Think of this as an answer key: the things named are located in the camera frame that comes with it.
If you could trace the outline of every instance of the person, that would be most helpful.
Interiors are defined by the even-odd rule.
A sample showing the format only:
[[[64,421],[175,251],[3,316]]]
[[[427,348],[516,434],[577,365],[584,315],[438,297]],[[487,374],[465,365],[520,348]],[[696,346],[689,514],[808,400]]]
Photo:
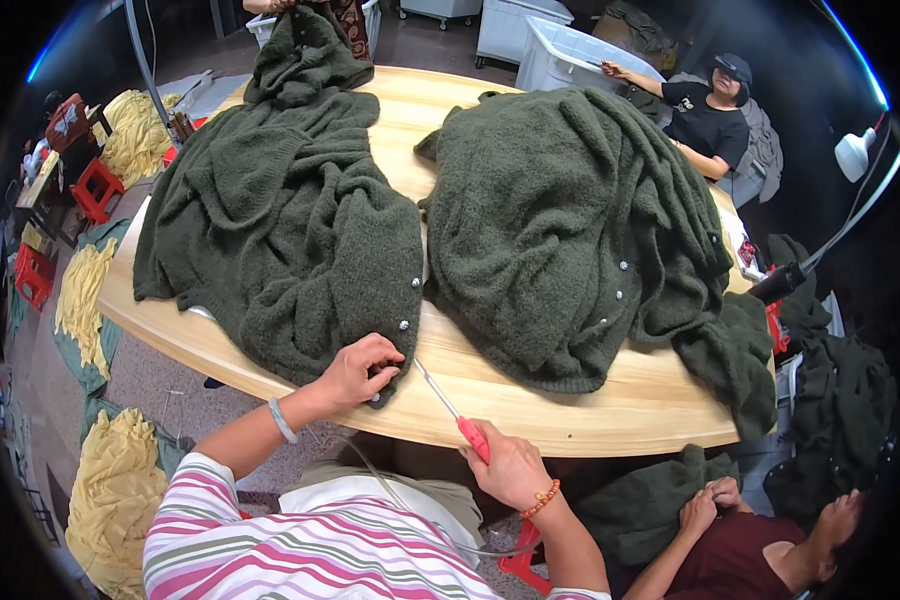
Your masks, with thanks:
[[[864,498],[854,489],[826,505],[806,536],[788,519],[754,514],[733,477],[711,481],[680,510],[676,538],[623,600],[791,600],[833,576]]]
[[[307,0],[312,4],[330,3],[330,11],[346,38],[350,41],[353,58],[371,59],[371,46],[367,36],[367,19],[359,0]],[[243,0],[243,9],[253,15],[283,13],[297,4],[297,0]]]
[[[740,107],[750,100],[754,76],[738,55],[721,54],[710,76],[710,85],[696,81],[663,83],[636,73],[616,62],[600,65],[609,77],[647,90],[674,108],[663,132],[704,177],[716,182],[743,159],[750,140],[750,126]]]
[[[276,514],[244,519],[235,481],[308,423],[370,400],[405,360],[371,333],[342,348],[309,385],[272,399],[201,440],[180,462],[144,543],[147,597],[497,598],[462,547],[480,544],[469,489],[385,473],[409,510],[366,467],[334,458],[307,467]],[[460,450],[479,487],[520,510],[554,486],[537,450],[474,420],[489,464]],[[610,600],[603,557],[562,493],[530,520],[546,545],[551,600]]]
[[[45,136],[49,149],[60,155],[60,191],[70,194],[70,186],[84,174],[91,161],[101,154],[97,138],[87,121],[86,102],[80,94],[64,100],[60,91],[53,90],[43,102],[46,111]]]

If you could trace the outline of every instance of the white storage cart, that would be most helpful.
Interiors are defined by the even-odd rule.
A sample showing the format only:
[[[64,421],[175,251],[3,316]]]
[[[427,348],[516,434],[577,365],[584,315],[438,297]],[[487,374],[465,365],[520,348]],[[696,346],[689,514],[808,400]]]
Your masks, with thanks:
[[[573,22],[573,14],[557,0],[483,0],[475,60],[478,69],[483,68],[484,59],[520,65],[527,44],[527,17],[559,25]]]
[[[483,0],[400,0],[400,18],[408,13],[439,20],[440,29],[447,28],[447,19],[466,17],[464,24],[473,23],[471,17],[480,15]]]
[[[366,24],[366,43],[370,49],[370,58],[377,51],[377,40],[380,38],[380,0],[366,0],[360,6],[363,10],[363,20]],[[249,30],[257,39],[257,45],[261,48],[270,39],[274,32],[275,16],[264,18],[263,14],[258,14],[246,22],[246,29]]]
[[[601,61],[613,61],[666,82],[646,60],[610,42],[535,16],[524,18],[527,19],[527,45],[516,74],[515,87],[519,90],[556,90],[568,86],[593,86],[614,93],[624,90],[626,83],[600,70]]]

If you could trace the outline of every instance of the white lamp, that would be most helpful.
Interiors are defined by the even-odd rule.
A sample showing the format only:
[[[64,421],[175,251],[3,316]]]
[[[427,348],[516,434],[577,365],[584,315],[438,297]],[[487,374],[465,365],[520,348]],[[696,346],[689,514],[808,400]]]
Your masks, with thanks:
[[[869,126],[864,131],[863,137],[848,133],[834,147],[833,154],[837,157],[840,171],[851,183],[856,182],[864,176],[864,173],[867,173],[867,167],[870,165],[867,150],[874,144],[875,139],[876,131]]]

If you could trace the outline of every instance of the oval table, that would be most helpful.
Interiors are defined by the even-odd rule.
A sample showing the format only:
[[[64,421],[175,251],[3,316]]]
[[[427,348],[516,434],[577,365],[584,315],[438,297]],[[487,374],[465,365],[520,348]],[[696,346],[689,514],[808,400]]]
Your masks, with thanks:
[[[380,119],[369,130],[373,159],[398,192],[418,201],[434,186],[431,165],[414,145],[439,128],[455,106],[472,107],[488,90],[519,90],[473,78],[407,69],[376,68],[360,91],[380,99]],[[217,112],[242,102],[241,86]],[[735,214],[731,198],[710,186],[719,207]],[[285,395],[294,386],[253,364],[211,318],[180,312],[174,300],[133,299],[133,258],[147,210],[133,219],[100,290],[96,306],[126,332],[210,378],[259,399]],[[729,245],[724,232],[723,243]],[[739,270],[729,290],[752,283]],[[491,420],[508,435],[526,438],[545,456],[606,457],[656,454],[686,444],[712,447],[738,441],[730,413],[686,370],[669,347],[649,351],[626,342],[600,390],[559,395],[530,390],[506,378],[468,342],[456,325],[424,301],[416,357],[456,409]],[[454,420],[416,369],[408,370],[382,410],[363,406],[336,423],[424,444],[464,442]]]

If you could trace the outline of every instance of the red shirt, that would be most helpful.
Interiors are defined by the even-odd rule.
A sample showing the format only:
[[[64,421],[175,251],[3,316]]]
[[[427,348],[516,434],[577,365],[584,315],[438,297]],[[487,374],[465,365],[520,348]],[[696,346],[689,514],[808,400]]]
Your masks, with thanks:
[[[80,94],[73,94],[60,104],[60,108],[49,118],[46,130],[50,150],[62,155],[78,139],[89,139],[90,124],[87,122],[86,108]]]
[[[666,600],[791,600],[794,593],[767,562],[776,542],[806,542],[797,523],[751,512],[713,521],[673,578]]]

